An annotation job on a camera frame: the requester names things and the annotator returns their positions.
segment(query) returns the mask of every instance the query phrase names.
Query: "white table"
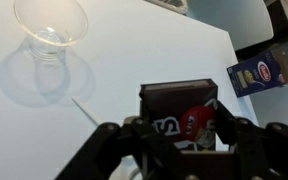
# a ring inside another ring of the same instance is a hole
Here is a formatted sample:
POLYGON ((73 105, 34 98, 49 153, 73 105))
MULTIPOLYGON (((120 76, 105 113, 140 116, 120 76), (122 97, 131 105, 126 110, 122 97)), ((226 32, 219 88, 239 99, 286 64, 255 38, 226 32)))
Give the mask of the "white table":
POLYGON ((226 73, 237 63, 227 32, 141 0, 79 2, 89 31, 73 47, 80 58, 68 64, 58 94, 28 81, 47 80, 50 72, 17 61, 25 33, 12 0, 0 1, 0 179, 53 179, 60 172, 95 129, 73 96, 122 124, 139 113, 140 84, 212 78, 226 107, 257 123, 249 98, 236 98, 226 73))

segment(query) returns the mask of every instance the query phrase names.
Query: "red logo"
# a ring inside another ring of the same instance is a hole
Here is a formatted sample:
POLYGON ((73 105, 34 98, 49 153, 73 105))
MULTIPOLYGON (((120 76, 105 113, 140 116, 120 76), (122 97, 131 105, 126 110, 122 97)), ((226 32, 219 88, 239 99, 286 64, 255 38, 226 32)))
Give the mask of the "red logo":
POLYGON ((268 69, 267 65, 263 61, 260 61, 257 64, 257 68, 258 68, 258 72, 260 72, 260 75, 264 81, 271 80, 270 70, 268 69))

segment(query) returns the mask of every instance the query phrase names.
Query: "blue box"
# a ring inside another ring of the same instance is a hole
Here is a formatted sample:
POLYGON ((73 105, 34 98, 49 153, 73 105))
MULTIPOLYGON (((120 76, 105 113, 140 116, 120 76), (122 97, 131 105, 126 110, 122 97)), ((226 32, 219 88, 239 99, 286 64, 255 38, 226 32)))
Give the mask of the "blue box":
POLYGON ((284 49, 266 51, 227 68, 237 97, 288 82, 288 57, 284 49))

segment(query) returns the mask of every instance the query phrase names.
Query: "dark brown box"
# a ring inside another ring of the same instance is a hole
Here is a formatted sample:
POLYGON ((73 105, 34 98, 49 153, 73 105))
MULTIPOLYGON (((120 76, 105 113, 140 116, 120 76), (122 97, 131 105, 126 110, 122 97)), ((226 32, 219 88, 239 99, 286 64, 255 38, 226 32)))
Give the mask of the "dark brown box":
POLYGON ((179 149, 215 150, 217 91, 211 79, 142 85, 141 117, 179 149))

